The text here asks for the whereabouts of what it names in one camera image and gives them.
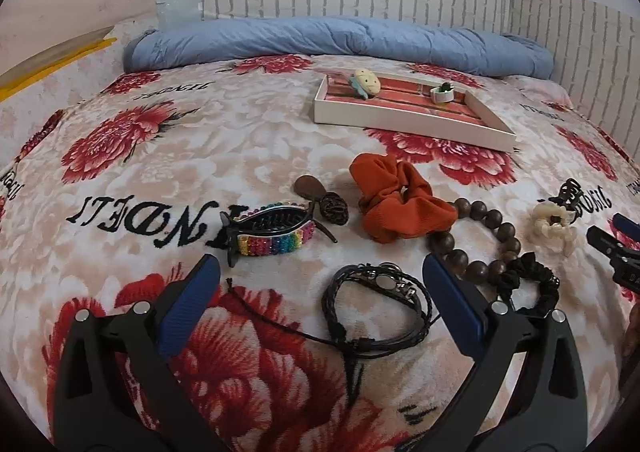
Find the person right hand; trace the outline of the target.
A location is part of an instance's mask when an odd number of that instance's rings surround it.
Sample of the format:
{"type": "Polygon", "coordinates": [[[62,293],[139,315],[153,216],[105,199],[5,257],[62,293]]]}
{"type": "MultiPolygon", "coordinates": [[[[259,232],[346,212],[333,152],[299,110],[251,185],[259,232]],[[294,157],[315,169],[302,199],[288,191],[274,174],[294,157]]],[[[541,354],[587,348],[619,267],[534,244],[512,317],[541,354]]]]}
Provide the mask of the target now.
{"type": "Polygon", "coordinates": [[[640,303],[635,303],[629,313],[628,328],[623,341],[622,355],[628,358],[639,345],[640,340],[640,303]]]}

